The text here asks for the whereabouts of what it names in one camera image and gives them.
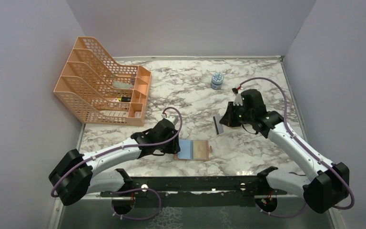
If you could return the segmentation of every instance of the screw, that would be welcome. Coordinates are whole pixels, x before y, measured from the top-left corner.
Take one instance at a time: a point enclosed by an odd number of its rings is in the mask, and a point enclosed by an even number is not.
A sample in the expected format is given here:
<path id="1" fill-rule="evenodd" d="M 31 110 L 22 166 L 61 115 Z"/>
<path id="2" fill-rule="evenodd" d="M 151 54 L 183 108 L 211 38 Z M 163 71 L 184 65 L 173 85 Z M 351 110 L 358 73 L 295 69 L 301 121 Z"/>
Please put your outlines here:
<path id="1" fill-rule="evenodd" d="M 148 188 L 148 186 L 146 185 L 146 184 L 143 184 L 142 186 L 141 186 L 141 188 Z"/>
<path id="2" fill-rule="evenodd" d="M 242 187 L 242 188 L 240 188 L 242 191 L 245 191 L 246 190 L 246 188 L 245 187 Z"/>

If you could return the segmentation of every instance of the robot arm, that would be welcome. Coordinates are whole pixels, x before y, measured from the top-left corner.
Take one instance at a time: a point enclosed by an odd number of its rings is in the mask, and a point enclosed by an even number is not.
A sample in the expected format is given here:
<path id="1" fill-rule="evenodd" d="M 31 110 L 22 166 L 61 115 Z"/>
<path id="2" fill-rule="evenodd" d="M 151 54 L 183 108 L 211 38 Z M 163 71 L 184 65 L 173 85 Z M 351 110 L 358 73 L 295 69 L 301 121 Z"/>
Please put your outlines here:
<path id="1" fill-rule="evenodd" d="M 323 165 L 323 162 L 331 165 L 347 185 L 348 167 L 343 163 L 334 164 L 303 139 L 297 138 L 297 134 L 288 123 L 285 123 L 279 113 L 266 110 L 262 96 L 256 89 L 237 94 L 235 101 L 228 103 L 220 124 L 228 127 L 252 125 L 255 131 L 283 149 L 306 174 L 305 177 L 286 174 L 276 170 L 276 167 L 271 167 L 263 175 L 271 188 L 304 197 L 309 207 L 318 213 L 325 212 L 348 196 L 346 187 L 330 169 Z M 308 153 L 305 147 L 319 160 Z"/>
<path id="2" fill-rule="evenodd" d="M 177 154 L 180 151 L 178 136 L 166 144 L 156 144 L 178 133 L 175 129 L 177 121 L 174 116 L 164 118 L 154 128 L 134 133 L 123 142 L 99 151 L 84 154 L 77 149 L 69 151 L 49 175 L 62 203 L 71 205 L 92 192 L 122 190 L 129 179 L 123 170 L 103 172 L 122 162 L 147 155 Z M 154 154 L 155 150 L 163 154 Z M 69 173 L 78 164 L 81 165 Z"/>

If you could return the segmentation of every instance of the gray wall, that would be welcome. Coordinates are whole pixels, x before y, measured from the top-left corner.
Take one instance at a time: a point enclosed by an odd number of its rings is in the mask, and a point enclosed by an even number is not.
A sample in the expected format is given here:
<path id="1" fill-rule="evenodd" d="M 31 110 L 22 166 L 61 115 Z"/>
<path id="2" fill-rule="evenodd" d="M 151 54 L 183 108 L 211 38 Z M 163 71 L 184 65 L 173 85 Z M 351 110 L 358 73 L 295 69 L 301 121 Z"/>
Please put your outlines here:
<path id="1" fill-rule="evenodd" d="M 48 174 L 81 126 L 52 91 L 79 35 L 65 0 L 0 0 L 0 229 L 47 227 Z"/>
<path id="2" fill-rule="evenodd" d="M 309 142 L 351 170 L 347 228 L 366 228 L 366 0 L 317 0 L 285 67 Z"/>
<path id="3" fill-rule="evenodd" d="M 68 0 L 113 56 L 284 55 L 315 0 Z"/>

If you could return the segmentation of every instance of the marble surface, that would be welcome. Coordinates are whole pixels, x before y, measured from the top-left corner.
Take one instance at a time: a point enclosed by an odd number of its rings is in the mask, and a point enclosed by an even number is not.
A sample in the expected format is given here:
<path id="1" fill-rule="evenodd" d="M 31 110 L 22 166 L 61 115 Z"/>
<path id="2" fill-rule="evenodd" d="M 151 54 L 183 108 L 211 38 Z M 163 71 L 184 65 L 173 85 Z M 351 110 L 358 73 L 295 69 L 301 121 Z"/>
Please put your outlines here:
<path id="1" fill-rule="evenodd" d="M 133 132 L 143 131 L 161 120 L 161 111 L 174 106 L 182 113 L 181 139 L 208 140 L 213 152 L 210 160 L 175 161 L 173 155 L 146 156 L 124 162 L 130 176 L 231 176 L 255 175 L 276 166 L 283 171 L 301 172 L 287 154 L 261 134 L 251 135 L 242 128 L 224 127 L 217 135 L 213 116 L 225 113 L 228 101 L 235 95 L 231 88 L 251 77 L 266 77 L 283 87 L 289 98 L 288 122 L 302 136 L 298 117 L 288 90 L 283 69 L 278 60 L 184 60 L 184 61 L 124 61 L 142 65 L 152 72 L 149 106 L 144 127 L 87 124 L 81 141 L 81 153 L 117 144 Z M 210 88 L 214 73 L 224 75 L 221 90 Z M 268 81 L 255 80 L 244 85 L 262 93 L 267 110 L 283 113 L 284 100 L 280 91 Z"/>

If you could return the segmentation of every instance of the floor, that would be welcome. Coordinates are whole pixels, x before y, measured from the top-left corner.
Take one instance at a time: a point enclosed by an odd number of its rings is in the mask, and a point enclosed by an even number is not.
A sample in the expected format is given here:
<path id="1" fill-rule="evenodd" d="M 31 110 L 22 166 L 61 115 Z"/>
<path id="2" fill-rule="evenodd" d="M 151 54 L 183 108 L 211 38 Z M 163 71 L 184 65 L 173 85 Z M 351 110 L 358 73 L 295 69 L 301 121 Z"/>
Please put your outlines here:
<path id="1" fill-rule="evenodd" d="M 87 124 L 81 141 L 81 153 L 117 144 L 134 132 L 140 132 L 161 120 L 161 111 L 174 106 L 183 115 L 180 139 L 208 140 L 213 151 L 210 160 L 176 161 L 173 155 L 146 156 L 121 163 L 130 176 L 229 176 L 254 175 L 269 166 L 282 171 L 301 173 L 300 168 L 274 143 L 261 134 L 252 135 L 241 128 L 225 128 L 216 134 L 213 116 L 225 113 L 228 101 L 235 95 L 231 88 L 245 79 L 266 77 L 277 82 L 289 100 L 288 122 L 302 136 L 299 119 L 281 67 L 276 60 L 153 60 L 121 62 L 142 65 L 152 72 L 152 82 L 144 127 Z M 224 75 L 221 90 L 210 88 L 214 73 Z M 280 91 L 268 81 L 251 81 L 245 89 L 262 93 L 267 110 L 283 113 Z"/>

